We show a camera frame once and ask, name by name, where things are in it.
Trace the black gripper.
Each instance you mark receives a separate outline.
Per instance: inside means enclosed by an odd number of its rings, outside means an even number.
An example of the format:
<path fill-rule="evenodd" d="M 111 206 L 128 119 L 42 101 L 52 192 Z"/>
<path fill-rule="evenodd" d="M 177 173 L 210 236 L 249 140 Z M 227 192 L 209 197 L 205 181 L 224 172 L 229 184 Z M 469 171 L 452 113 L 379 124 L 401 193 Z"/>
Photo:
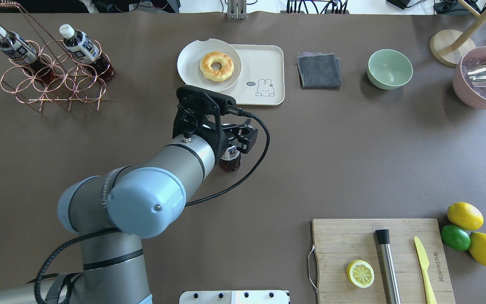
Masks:
<path fill-rule="evenodd" d="M 178 111 L 174 118 L 172 138 L 179 135 L 197 135 L 212 148 L 214 156 L 220 157 L 231 147 L 248 154 L 253 148 L 258 129 L 251 125 L 226 125 L 221 127 L 221 116 L 236 114 L 228 110 L 237 105 L 235 98 L 193 85 L 177 89 Z"/>

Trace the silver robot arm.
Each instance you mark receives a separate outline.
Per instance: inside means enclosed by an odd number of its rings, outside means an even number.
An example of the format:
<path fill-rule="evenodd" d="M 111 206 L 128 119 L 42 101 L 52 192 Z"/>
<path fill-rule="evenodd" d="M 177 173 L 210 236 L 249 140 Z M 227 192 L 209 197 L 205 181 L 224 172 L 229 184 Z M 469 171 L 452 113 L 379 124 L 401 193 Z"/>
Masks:
<path fill-rule="evenodd" d="M 35 279 L 0 290 L 0 304 L 150 304 L 141 239 L 156 237 L 186 206 L 217 198 L 241 184 L 195 201 L 189 199 L 230 146 L 247 154 L 258 130 L 249 122 L 221 124 L 224 115 L 254 119 L 228 95 L 185 85 L 177 89 L 172 141 L 138 166 L 89 177 L 62 194 L 58 217 L 78 237 L 56 248 Z"/>

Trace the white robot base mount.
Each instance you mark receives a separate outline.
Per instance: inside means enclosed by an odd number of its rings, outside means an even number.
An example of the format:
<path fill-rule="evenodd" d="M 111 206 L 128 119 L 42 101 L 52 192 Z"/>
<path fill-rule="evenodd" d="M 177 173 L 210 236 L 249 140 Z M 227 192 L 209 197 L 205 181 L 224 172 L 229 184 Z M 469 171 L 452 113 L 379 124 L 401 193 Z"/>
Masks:
<path fill-rule="evenodd" d="M 289 291 L 280 289 L 186 291 L 180 304 L 289 304 Z"/>

